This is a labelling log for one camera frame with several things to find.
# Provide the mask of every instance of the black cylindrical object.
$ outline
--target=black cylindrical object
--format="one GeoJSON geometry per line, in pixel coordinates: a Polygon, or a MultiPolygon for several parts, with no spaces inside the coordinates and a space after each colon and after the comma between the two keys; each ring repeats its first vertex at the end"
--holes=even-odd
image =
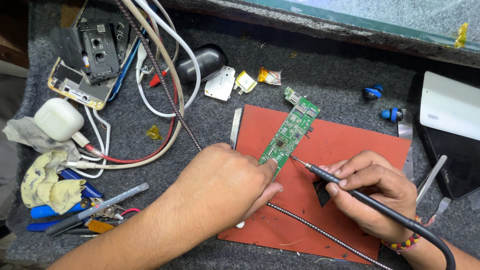
{"type": "MultiPolygon", "coordinates": [[[[205,44],[193,51],[200,67],[200,78],[205,81],[217,74],[227,64],[227,57],[222,49],[215,44],[205,44]]],[[[191,58],[180,58],[175,62],[175,69],[182,84],[194,83],[197,73],[191,58]]]]}

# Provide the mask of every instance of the earbud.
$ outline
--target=earbud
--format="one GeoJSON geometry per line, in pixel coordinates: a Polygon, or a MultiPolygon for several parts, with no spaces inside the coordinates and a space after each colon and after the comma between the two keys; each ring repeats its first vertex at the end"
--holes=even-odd
{"type": "Polygon", "coordinates": [[[403,112],[399,108],[393,108],[391,110],[383,110],[382,118],[389,119],[392,122],[402,121],[403,112]]]}
{"type": "Polygon", "coordinates": [[[366,100],[376,100],[382,96],[384,87],[381,84],[376,84],[372,87],[363,89],[363,98],[366,100]]]}

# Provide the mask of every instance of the circuit board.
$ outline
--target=circuit board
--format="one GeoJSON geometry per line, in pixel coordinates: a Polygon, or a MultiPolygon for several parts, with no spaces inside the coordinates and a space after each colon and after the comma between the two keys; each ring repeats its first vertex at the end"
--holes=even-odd
{"type": "Polygon", "coordinates": [[[260,164],[264,164],[269,159],[278,161],[274,179],[302,137],[312,131],[310,125],[320,112],[317,106],[293,91],[292,88],[287,87],[284,94],[285,99],[294,107],[258,160],[260,164]]]}

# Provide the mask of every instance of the gray carpet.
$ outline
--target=gray carpet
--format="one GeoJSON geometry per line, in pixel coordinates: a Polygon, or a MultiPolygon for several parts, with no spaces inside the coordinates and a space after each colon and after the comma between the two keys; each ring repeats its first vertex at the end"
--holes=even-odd
{"type": "MultiPolygon", "coordinates": [[[[206,97],[202,91],[186,111],[185,121],[203,147],[216,142],[228,142],[234,110],[244,104],[290,111],[290,104],[283,99],[286,86],[305,94],[321,108],[321,119],[388,135],[397,135],[396,124],[380,119],[380,111],[393,106],[418,110],[420,87],[426,70],[480,86],[476,69],[207,15],[177,11],[170,11],[170,14],[179,34],[192,48],[205,43],[218,44],[228,55],[229,66],[235,68],[237,74],[246,70],[256,76],[261,66],[284,69],[283,86],[259,83],[249,94],[239,96],[232,92],[232,98],[227,102],[206,97]],[[293,50],[298,55],[289,59],[293,50]],[[384,95],[375,102],[365,103],[361,97],[362,88],[376,83],[384,85],[384,95]]],[[[33,116],[43,102],[56,96],[47,87],[47,77],[56,58],[45,41],[49,30],[59,21],[60,6],[54,1],[31,3],[28,47],[30,71],[22,107],[16,119],[33,116]]],[[[163,39],[173,54],[174,42],[166,35],[163,35],[163,39]]],[[[118,158],[140,158],[151,153],[159,142],[145,135],[147,129],[155,123],[160,133],[165,135],[169,124],[167,119],[156,117],[142,103],[134,77],[134,69],[131,69],[117,98],[99,113],[112,125],[110,153],[118,158]]],[[[192,86],[184,89],[186,96],[189,96],[192,86]]],[[[171,111],[165,95],[158,88],[146,90],[146,95],[157,110],[171,111]]],[[[81,131],[88,138],[95,137],[88,124],[81,131]]],[[[423,179],[431,167],[416,130],[414,132],[414,169],[415,174],[423,179]]],[[[107,171],[101,178],[91,180],[91,183],[105,197],[111,197],[140,183],[149,182],[149,190],[121,203],[125,208],[142,209],[175,181],[195,154],[190,138],[182,130],[174,146],[159,160],[138,169],[107,171]]],[[[19,146],[19,156],[18,181],[39,154],[29,147],[19,146]]],[[[52,262],[86,241],[75,235],[48,237],[43,233],[27,232],[25,226],[34,220],[29,217],[29,209],[21,202],[18,189],[15,194],[8,226],[18,238],[8,250],[9,259],[52,262]]],[[[441,199],[438,185],[434,183],[420,204],[418,214],[422,217],[431,216],[441,199]]],[[[479,221],[480,211],[472,211],[468,200],[453,201],[437,221],[434,230],[459,248],[480,258],[476,245],[480,241],[477,233],[479,221]]],[[[381,262],[394,269],[410,269],[400,256],[388,248],[382,248],[379,257],[381,262]]],[[[372,266],[352,262],[321,260],[315,264],[318,258],[212,237],[163,268],[372,269],[372,266]]]]}

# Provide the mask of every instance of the wristband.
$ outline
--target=wristband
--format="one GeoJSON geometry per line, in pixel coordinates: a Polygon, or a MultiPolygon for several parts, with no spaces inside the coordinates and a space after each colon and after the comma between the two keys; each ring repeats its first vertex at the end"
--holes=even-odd
{"type": "MultiPolygon", "coordinates": [[[[423,223],[421,223],[420,218],[417,215],[415,215],[415,221],[423,225],[423,223]]],[[[385,246],[398,252],[398,251],[407,251],[412,249],[420,238],[421,238],[420,235],[413,233],[413,235],[409,239],[399,244],[390,244],[385,242],[384,240],[381,240],[381,241],[382,241],[382,244],[384,244],[385,246]]]]}

